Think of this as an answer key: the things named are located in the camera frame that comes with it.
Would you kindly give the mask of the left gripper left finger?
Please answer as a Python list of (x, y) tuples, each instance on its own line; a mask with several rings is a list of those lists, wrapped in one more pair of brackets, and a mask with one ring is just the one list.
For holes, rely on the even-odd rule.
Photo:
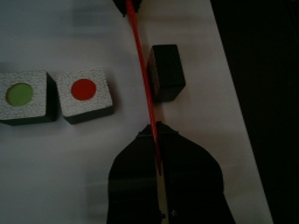
[(161, 224), (149, 125), (116, 155), (106, 191), (106, 224)]

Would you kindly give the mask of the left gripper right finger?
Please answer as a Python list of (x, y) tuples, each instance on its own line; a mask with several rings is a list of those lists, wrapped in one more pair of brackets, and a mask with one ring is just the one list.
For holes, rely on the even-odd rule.
[(220, 165), (168, 125), (157, 123), (170, 224), (236, 224)]

